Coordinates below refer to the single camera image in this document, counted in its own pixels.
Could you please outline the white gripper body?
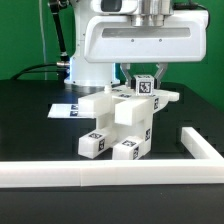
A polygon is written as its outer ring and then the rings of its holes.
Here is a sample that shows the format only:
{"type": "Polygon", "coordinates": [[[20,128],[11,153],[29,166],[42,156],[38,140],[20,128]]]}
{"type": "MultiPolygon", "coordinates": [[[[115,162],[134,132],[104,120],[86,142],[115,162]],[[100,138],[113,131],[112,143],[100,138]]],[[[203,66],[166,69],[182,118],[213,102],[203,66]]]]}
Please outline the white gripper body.
{"type": "Polygon", "coordinates": [[[205,10],[179,10],[161,27],[134,27],[129,16],[95,16],[87,26],[84,57],[92,63],[201,61],[206,54],[205,10]]]}

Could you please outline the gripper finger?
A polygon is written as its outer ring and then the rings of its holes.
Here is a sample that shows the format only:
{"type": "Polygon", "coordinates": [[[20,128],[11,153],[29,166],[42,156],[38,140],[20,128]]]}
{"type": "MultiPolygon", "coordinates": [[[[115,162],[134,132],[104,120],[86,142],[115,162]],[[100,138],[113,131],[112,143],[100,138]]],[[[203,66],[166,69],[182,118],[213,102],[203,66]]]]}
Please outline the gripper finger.
{"type": "Polygon", "coordinates": [[[157,71],[154,75],[154,88],[159,89],[161,85],[161,80],[168,69],[168,64],[158,63],[156,67],[157,67],[157,71]]]}
{"type": "Polygon", "coordinates": [[[120,64],[120,70],[122,71],[126,81],[125,85],[131,89],[133,89],[133,85],[135,84],[133,77],[130,75],[130,64],[129,63],[121,63],[120,64]]]}

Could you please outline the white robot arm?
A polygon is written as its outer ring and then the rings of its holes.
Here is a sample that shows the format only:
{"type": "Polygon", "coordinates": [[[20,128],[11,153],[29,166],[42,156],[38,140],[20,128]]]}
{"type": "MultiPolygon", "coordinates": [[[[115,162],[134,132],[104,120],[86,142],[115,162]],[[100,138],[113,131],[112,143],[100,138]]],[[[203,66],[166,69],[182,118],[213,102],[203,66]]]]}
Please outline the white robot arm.
{"type": "Polygon", "coordinates": [[[172,62],[200,61],[206,54],[210,13],[173,0],[70,0],[75,14],[75,53],[65,83],[90,93],[116,85],[114,66],[126,81],[132,63],[155,63],[159,85],[172,62]]]}

